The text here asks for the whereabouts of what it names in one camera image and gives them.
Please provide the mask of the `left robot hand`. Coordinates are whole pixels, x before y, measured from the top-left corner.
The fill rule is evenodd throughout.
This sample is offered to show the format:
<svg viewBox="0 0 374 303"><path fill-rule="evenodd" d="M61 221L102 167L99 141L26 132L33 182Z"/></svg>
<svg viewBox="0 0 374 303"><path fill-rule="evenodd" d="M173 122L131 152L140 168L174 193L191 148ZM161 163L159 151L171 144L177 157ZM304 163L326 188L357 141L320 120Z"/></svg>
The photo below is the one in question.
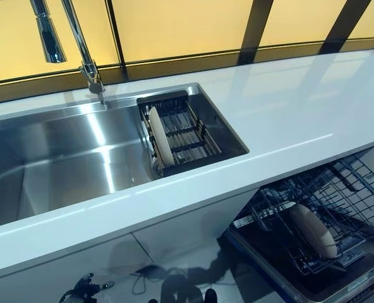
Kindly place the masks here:
<svg viewBox="0 0 374 303"><path fill-rule="evenodd" d="M95 276L94 273L88 273L82 278L80 278L75 286L66 291L60 298L59 303L63 302L84 302L84 303L92 303L98 302L98 300L94 297L96 294L103 290L108 290L115 286L115 282L109 280L103 284L94 283L93 277Z"/></svg>

